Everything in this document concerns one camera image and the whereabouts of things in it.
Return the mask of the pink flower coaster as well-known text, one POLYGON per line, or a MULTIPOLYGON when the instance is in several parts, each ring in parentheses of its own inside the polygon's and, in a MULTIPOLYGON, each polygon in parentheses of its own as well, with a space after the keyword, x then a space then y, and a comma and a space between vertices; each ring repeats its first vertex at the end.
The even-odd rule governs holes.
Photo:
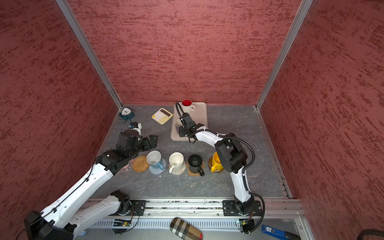
POLYGON ((120 174, 120 173, 128 173, 131 169, 132 169, 132 162, 129 161, 127 165, 125 165, 124 167, 122 167, 118 171, 118 174, 120 174))

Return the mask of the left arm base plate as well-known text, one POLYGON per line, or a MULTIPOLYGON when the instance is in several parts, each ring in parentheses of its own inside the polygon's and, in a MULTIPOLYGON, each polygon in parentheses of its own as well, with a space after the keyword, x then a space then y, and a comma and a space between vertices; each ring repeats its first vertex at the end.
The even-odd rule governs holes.
POLYGON ((139 216, 143 216, 146 203, 146 200, 123 200, 117 214, 119 216, 132 216, 136 213, 139 216))

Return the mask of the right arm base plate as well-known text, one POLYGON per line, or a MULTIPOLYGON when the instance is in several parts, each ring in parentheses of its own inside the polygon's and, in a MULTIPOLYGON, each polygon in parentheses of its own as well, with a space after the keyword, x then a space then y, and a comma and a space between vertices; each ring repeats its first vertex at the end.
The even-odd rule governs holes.
POLYGON ((260 201, 254 201, 251 208, 244 213, 240 213, 234 200, 222 201, 224 216, 229 217, 260 217, 262 215, 262 205, 260 201))

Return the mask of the grey knitted coaster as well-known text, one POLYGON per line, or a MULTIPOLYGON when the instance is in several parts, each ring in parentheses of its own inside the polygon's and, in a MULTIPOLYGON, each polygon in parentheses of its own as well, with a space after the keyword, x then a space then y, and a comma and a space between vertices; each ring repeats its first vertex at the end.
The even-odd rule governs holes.
POLYGON ((150 165, 149 170, 153 175, 160 175, 166 169, 166 167, 166 164, 164 165, 163 163, 159 163, 156 165, 150 165))

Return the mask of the yellow mug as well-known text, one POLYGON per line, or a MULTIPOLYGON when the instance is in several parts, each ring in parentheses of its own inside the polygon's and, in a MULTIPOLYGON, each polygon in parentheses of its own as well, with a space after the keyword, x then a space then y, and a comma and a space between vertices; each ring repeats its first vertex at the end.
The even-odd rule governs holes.
POLYGON ((223 165, 221 164, 221 161, 219 159, 219 155, 218 155, 217 152, 215 152, 214 155, 213 155, 212 164, 213 164, 213 166, 210 169, 212 173, 214 173, 215 170, 224 169, 223 165))

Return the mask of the dark brown glossy coaster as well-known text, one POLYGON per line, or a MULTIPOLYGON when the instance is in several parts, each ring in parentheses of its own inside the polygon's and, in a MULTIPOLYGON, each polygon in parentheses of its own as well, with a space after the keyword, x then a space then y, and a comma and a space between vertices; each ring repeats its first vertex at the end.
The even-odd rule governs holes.
MULTIPOLYGON (((213 160, 213 157, 210 157, 209 160, 208 160, 208 166, 209 166, 209 169, 212 168, 213 164, 212 164, 212 160, 213 160)), ((215 170, 214 173, 221 173, 223 172, 225 169, 221 169, 221 170, 215 170)))

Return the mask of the multicolour woven coaster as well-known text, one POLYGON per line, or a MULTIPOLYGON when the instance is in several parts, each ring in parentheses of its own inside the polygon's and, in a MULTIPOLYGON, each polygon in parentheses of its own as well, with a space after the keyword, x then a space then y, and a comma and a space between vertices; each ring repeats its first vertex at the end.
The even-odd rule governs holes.
POLYGON ((169 173, 172 175, 181 175, 186 169, 186 164, 183 163, 179 169, 176 169, 174 166, 170 165, 169 173))

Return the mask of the lilac mug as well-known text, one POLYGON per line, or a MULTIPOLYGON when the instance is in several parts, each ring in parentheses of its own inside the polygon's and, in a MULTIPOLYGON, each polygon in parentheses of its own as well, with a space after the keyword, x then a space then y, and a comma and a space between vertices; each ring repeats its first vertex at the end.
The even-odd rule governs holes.
POLYGON ((182 121, 181 121, 180 119, 177 119, 177 120, 176 120, 175 125, 176 125, 177 127, 183 127, 182 121))

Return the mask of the white mug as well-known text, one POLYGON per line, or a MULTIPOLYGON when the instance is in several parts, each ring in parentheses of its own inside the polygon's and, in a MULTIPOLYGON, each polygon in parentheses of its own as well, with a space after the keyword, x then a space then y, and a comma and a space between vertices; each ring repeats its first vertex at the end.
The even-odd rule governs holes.
POLYGON ((180 166, 183 163, 185 163, 184 156, 179 152, 172 153, 169 157, 169 163, 170 165, 174 166, 176 169, 179 169, 180 166))

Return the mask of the red inside mug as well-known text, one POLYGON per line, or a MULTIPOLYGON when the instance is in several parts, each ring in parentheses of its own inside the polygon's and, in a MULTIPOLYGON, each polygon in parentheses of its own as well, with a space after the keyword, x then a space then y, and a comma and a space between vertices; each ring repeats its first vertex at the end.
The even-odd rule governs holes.
POLYGON ((193 105, 193 102, 190 99, 184 99, 181 101, 181 107, 185 113, 190 113, 196 110, 196 107, 193 105))

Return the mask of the woven rattan coaster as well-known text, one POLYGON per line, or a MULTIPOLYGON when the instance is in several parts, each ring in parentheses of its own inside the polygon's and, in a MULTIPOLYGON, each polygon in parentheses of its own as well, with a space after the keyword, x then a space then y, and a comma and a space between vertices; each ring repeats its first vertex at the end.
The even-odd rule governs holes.
POLYGON ((148 167, 147 156, 139 156, 132 161, 132 168, 135 172, 144 172, 148 167))

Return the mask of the blue mug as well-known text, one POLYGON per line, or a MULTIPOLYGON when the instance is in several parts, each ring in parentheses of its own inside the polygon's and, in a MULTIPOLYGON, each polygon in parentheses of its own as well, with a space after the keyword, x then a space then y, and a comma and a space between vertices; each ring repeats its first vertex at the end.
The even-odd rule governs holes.
POLYGON ((163 164, 163 158, 159 151, 151 151, 147 155, 147 163, 153 170, 162 172, 166 165, 163 164))

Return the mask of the black mug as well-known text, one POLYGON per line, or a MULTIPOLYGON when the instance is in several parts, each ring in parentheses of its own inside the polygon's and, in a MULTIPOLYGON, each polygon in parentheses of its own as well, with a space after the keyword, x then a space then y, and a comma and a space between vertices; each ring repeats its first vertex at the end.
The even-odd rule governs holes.
POLYGON ((199 155, 191 155, 188 158, 189 171, 192 174, 198 174, 201 177, 205 176, 205 172, 203 170, 203 159, 199 155))

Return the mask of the paw shaped cork coaster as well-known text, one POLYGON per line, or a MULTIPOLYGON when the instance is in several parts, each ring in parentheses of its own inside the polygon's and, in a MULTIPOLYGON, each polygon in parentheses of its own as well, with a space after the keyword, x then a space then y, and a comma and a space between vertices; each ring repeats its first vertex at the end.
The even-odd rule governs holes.
POLYGON ((198 171, 198 167, 193 167, 187 163, 188 175, 191 177, 203 177, 198 171))

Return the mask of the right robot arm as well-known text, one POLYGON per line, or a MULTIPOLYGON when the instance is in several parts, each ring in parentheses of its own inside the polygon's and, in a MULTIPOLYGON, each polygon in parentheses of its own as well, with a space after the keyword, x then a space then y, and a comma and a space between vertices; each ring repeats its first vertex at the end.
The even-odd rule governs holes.
POLYGON ((243 216, 248 214, 254 204, 246 175, 246 169, 255 161, 252 147, 233 133, 219 134, 202 124, 179 127, 179 133, 183 137, 207 143, 216 149, 222 166, 231 175, 236 211, 243 216))

